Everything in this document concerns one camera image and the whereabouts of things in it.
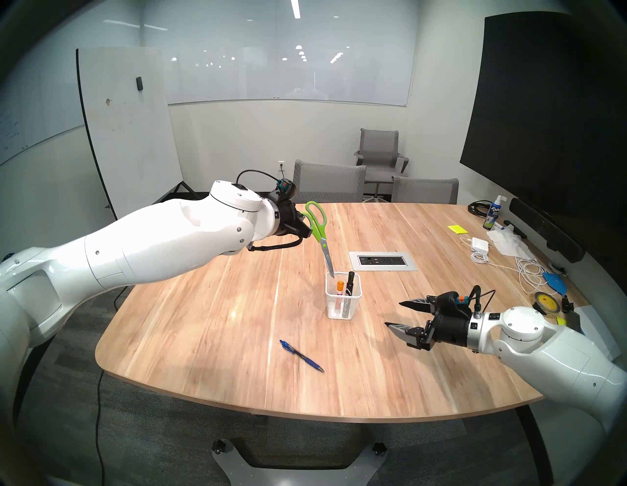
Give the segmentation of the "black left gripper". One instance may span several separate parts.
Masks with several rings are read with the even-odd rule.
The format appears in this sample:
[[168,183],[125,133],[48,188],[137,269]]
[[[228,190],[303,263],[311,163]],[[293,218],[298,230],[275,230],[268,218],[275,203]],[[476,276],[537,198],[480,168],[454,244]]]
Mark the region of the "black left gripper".
[[310,215],[302,215],[297,211],[291,199],[275,202],[278,214],[278,228],[275,236],[291,234],[301,238],[309,238],[313,233]]

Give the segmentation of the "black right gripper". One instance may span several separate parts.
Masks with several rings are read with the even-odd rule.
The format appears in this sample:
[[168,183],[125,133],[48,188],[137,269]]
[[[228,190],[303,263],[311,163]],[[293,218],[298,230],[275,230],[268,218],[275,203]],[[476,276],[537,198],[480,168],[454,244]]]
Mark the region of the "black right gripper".
[[426,297],[405,300],[399,303],[417,312],[432,314],[425,328],[410,327],[404,324],[385,322],[384,324],[396,337],[403,340],[407,346],[415,349],[431,350],[435,343],[445,342],[459,347],[468,346],[468,326],[470,324],[470,308],[456,308],[442,310],[438,297]]

